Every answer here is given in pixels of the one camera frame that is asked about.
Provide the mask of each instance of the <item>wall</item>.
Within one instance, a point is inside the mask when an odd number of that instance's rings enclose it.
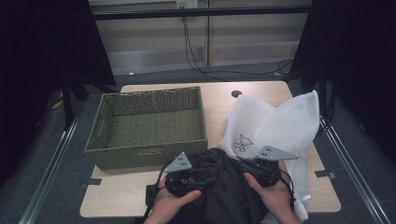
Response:
[[[141,0],[128,1],[134,4],[90,3],[93,12],[176,8],[176,1],[149,0],[144,4]],[[311,0],[200,0],[199,7],[270,7],[310,3]],[[216,66],[293,58],[305,20],[306,14],[249,15],[187,18],[187,24],[198,65]],[[98,21],[97,26],[115,75],[190,67],[181,18]]]

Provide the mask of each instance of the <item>black controller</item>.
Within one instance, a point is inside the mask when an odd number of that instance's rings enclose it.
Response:
[[[280,150],[275,147],[265,146],[253,160],[238,157],[243,172],[253,175],[263,187],[271,187],[281,178],[278,161],[296,160],[297,155]]]
[[[245,160],[239,158],[242,171],[250,173],[263,187],[271,187],[280,179],[280,169],[277,161],[265,161],[261,159]]]
[[[170,193],[183,197],[195,189],[203,190],[215,182],[216,178],[193,179],[195,175],[205,172],[206,168],[192,168],[189,159],[184,153],[176,157],[165,169],[168,173],[165,186]]]

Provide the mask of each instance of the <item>white cloth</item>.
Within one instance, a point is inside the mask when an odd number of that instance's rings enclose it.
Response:
[[[307,194],[306,151],[318,126],[318,94],[315,91],[294,97],[278,108],[257,97],[239,95],[224,121],[225,134],[218,148],[232,158],[244,159],[253,159],[264,146],[297,154],[298,160],[285,161],[285,164],[294,184],[297,200],[294,212],[304,221],[308,219],[301,200]]]

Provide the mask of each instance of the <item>black cloth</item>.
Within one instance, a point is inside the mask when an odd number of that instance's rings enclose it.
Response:
[[[183,206],[171,224],[255,224],[263,220],[268,210],[260,195],[248,185],[238,161],[218,148],[210,148],[189,160],[194,168],[206,168],[192,179],[214,176],[217,179],[202,190],[200,198]]]

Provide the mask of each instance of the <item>gray triangular marker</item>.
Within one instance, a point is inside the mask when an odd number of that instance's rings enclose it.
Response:
[[[259,151],[256,158],[266,161],[284,161],[296,160],[298,156],[275,147],[265,146]]]
[[[166,173],[173,173],[177,171],[184,171],[191,169],[191,163],[184,152],[180,153],[168,166],[165,168]]]

